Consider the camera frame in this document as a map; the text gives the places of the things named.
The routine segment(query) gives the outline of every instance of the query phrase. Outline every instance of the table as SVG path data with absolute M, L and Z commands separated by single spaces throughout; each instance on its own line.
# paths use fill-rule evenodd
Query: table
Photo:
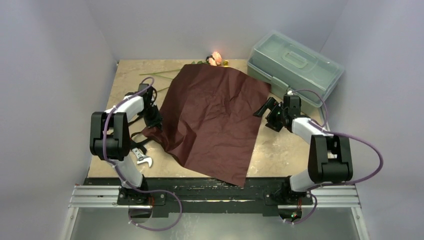
M 113 86 L 110 91 L 107 109 L 119 103 L 128 92 L 136 92 L 139 83 L 147 76 L 139 74 L 162 72 L 182 68 L 185 64 L 199 59 L 158 59 L 158 60 L 120 60 L 116 71 Z M 229 66 L 244 73 L 247 72 L 245 59 L 230 59 Z M 177 71 L 164 73 L 163 76 L 155 76 L 154 87 L 157 90 L 157 100 L 159 108 L 167 94 L 172 78 L 177 75 Z M 278 97 L 270 93 L 270 96 L 280 101 Z M 280 132 L 275 132 L 265 127 L 266 114 L 262 118 L 259 132 L 256 138 L 253 154 L 247 177 L 286 177 L 303 171 L 308 165 L 309 145 L 299 136 L 296 136 L 285 128 Z M 321 122 L 319 111 L 310 114 L 313 119 Z M 143 120 L 139 120 L 129 127 L 130 134 L 139 132 L 145 127 Z M 142 134 L 133 138 L 136 142 L 146 139 Z M 188 170 L 180 166 L 171 155 L 164 152 L 162 147 L 151 141 L 145 145 L 147 155 L 152 157 L 153 165 L 148 167 L 147 163 L 136 165 L 145 177 L 209 177 L 204 174 Z M 130 153 L 132 160 L 136 163 L 135 155 Z M 91 158 L 88 171 L 89 178 L 118 177 L 117 173 L 105 161 L 97 156 Z

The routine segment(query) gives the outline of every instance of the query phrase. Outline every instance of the white wall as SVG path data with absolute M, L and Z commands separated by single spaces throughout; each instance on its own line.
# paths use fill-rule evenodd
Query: white wall
M 319 51 L 347 0 L 87 2 L 116 59 L 234 59 L 272 29 Z
M 357 186 L 373 240 L 423 239 L 424 2 L 350 0 L 322 53 L 346 67 L 327 103 L 334 130 L 361 136 L 385 163 Z M 377 156 L 352 142 L 354 178 Z
M 0 12 L 1 239 L 58 239 L 116 63 L 83 0 L 6 0 Z

